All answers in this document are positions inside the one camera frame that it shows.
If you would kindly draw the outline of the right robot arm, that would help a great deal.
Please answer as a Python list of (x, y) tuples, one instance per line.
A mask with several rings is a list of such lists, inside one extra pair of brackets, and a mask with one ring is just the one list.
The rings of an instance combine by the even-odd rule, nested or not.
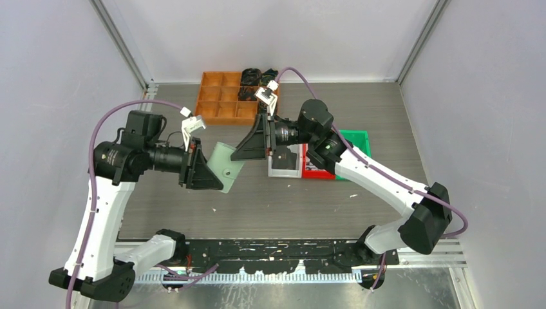
[(374, 264), (382, 254), (409, 247), (430, 254), (453, 216), (446, 187), (414, 182), (365, 155), (333, 127), (334, 117), (317, 99), (303, 103), (297, 120), (265, 113), (256, 116), (248, 135), (231, 154), (233, 161), (261, 160), (281, 145), (307, 146), (306, 157), (317, 168), (360, 185), (392, 206), (401, 216), (383, 226), (368, 227), (357, 247), (358, 258)]

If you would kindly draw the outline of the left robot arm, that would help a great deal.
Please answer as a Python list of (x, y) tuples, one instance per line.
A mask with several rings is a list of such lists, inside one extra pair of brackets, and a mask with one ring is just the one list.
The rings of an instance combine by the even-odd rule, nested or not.
[(196, 137), (205, 122), (189, 111), (182, 115), (180, 147), (160, 139), (166, 118), (145, 111), (130, 112), (114, 141), (91, 145), (88, 199), (79, 235), (65, 265), (50, 272), (49, 284), (69, 294), (119, 302), (150, 268), (166, 262), (178, 266), (189, 259), (185, 236), (169, 229), (124, 254), (114, 253), (127, 202), (146, 171), (173, 173), (182, 187), (192, 190), (224, 188)]

